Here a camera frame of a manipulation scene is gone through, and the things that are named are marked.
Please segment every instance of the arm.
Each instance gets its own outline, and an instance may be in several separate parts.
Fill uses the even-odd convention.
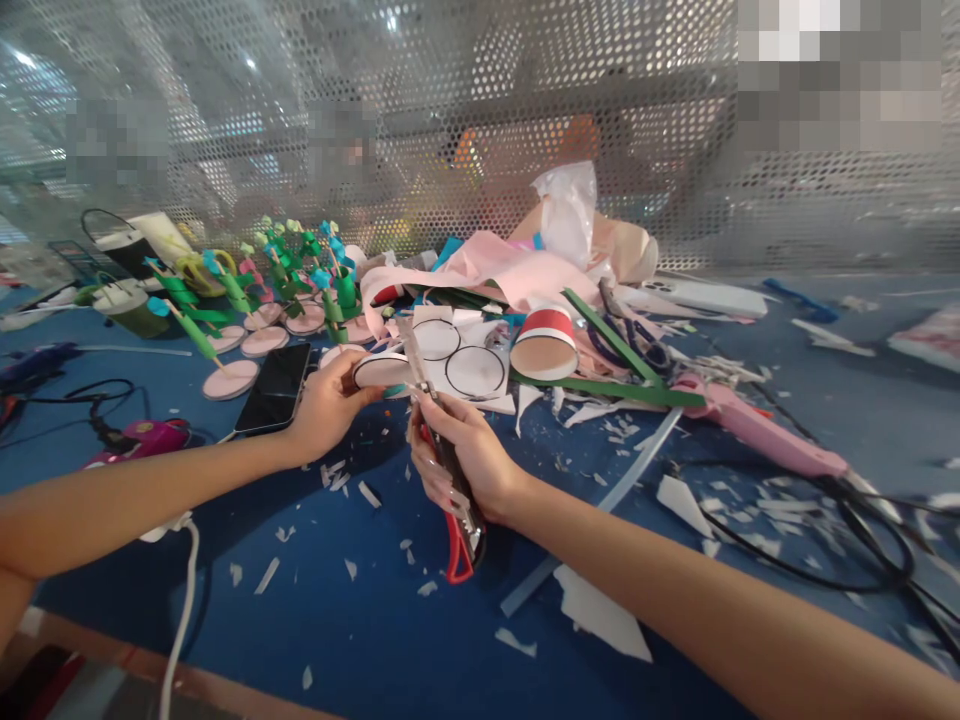
[[[37,580],[70,570],[218,495],[326,454],[383,388],[348,395],[365,353],[347,352],[307,378],[289,428],[233,443],[81,470],[0,498],[0,648]]]
[[[488,519],[570,565],[765,718],[952,718],[960,689],[916,658],[810,603],[631,523],[521,470],[475,408],[421,396],[453,442]],[[432,500],[463,498],[414,434]]]

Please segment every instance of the metal mesh wall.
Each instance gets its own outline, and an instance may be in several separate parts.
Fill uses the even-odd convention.
[[[954,0],[942,19],[941,152],[746,154],[735,0],[8,0],[0,213],[48,241],[161,208],[228,249],[262,214],[331,218],[408,254],[508,234],[533,178],[590,158],[667,267],[956,270]],[[162,157],[142,133],[116,175],[78,170],[95,107],[165,128]]]

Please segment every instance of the blue table surface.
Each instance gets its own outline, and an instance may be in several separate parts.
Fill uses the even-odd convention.
[[[953,300],[960,292],[913,297],[882,293],[960,287],[960,278],[858,277],[785,279],[788,285],[821,300],[853,294],[882,303],[862,315],[845,313],[830,329],[873,346],[879,356],[861,358],[813,348],[806,334],[789,324],[801,313],[790,303],[770,304],[770,313],[752,326],[695,323],[699,333],[675,341],[688,354],[722,351],[752,365],[774,370],[770,386],[775,404],[813,432],[821,443],[847,458],[862,475],[884,491],[919,495],[953,490],[955,471],[943,460],[960,455],[955,403],[960,376],[886,348],[885,339]],[[19,291],[0,306],[23,301]],[[44,320],[28,329],[0,335],[0,352],[27,350],[38,344],[75,341],[127,347],[191,349],[171,331],[157,340],[141,341],[120,327],[105,328],[92,311],[75,311]],[[313,339],[315,347],[325,336]],[[239,351],[225,360],[240,357]],[[186,418],[207,442],[233,427],[243,398],[211,403],[200,394],[212,364],[198,354],[171,357],[119,352],[90,352],[71,360],[65,377],[48,384],[42,395],[58,397],[90,382],[124,377],[144,392],[113,410],[114,426],[144,418]],[[775,408],[750,388],[757,404]],[[789,391],[779,398],[776,391]],[[576,408],[567,403],[561,419]],[[217,498],[195,510],[201,545],[197,602],[181,659],[258,690],[350,718],[397,717],[503,718],[574,717],[586,713],[604,718],[702,717],[705,709],[719,718],[750,714],[669,643],[644,628],[655,662],[623,657],[598,639],[574,632],[560,613],[561,592],[550,580],[516,616],[506,620],[498,605],[540,562],[543,551],[502,528],[490,534],[486,565],[472,581],[450,586],[439,574],[446,567],[446,529],[442,513],[425,498],[404,441],[402,401],[365,410],[350,434],[324,462],[347,460],[349,497],[325,492],[320,463],[293,470]],[[0,443],[0,492],[70,472],[98,450],[95,436],[83,422],[86,406],[29,406],[14,432]],[[641,426],[636,441],[662,416],[626,412]],[[599,473],[616,480],[633,462],[618,456],[622,446],[607,441],[602,420],[565,430],[550,413],[549,402],[532,405],[523,416],[523,439],[514,434],[513,417],[494,416],[491,423],[507,451],[525,469],[590,502],[604,489]],[[684,419],[661,451],[641,486],[617,508],[621,517],[677,542],[699,549],[699,537],[656,499],[658,481],[668,460],[680,462],[753,457],[732,436],[709,424]],[[411,467],[412,478],[404,478]],[[744,506],[758,497],[757,481],[775,470],[750,474],[738,468],[687,468],[686,479],[699,496],[719,496],[709,482],[722,479],[743,497]],[[383,499],[374,510],[355,489],[364,480]],[[813,497],[795,482],[789,492]],[[287,543],[277,528],[296,527]],[[779,537],[762,518],[749,525],[733,522],[743,532]],[[935,524],[945,538],[936,548],[956,561],[958,538],[953,528]],[[839,559],[808,533],[783,539],[782,557],[799,562],[813,555],[824,573],[868,581],[862,569]],[[415,565],[400,550],[413,541]],[[52,578],[35,603],[76,622],[126,642],[167,653],[173,640],[184,594],[189,550],[186,534],[173,534],[155,545],[134,542],[97,562]],[[253,590],[272,558],[280,567],[269,588]],[[344,559],[356,563],[351,582]],[[896,596],[864,598],[868,610],[842,593],[831,592],[761,565],[754,558],[724,546],[718,559],[730,566],[801,596],[866,628],[907,651],[905,626],[923,623]],[[233,587],[229,566],[243,568]],[[939,570],[921,561],[924,583],[953,607],[960,607],[960,588]],[[417,589],[435,580],[439,590],[421,597]],[[710,602],[704,598],[705,607]],[[523,643],[536,642],[531,659],[494,639],[509,628]],[[301,678],[310,666],[314,684],[303,690]]]

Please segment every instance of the black smartphone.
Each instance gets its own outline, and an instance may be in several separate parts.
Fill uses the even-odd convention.
[[[234,430],[247,435],[285,428],[293,420],[310,365],[310,343],[271,351],[240,411]]]

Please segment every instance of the plastic bag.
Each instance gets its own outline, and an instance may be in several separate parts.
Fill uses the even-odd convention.
[[[544,248],[585,270],[593,239],[597,176],[589,160],[561,165],[533,181],[543,200],[540,236]]]

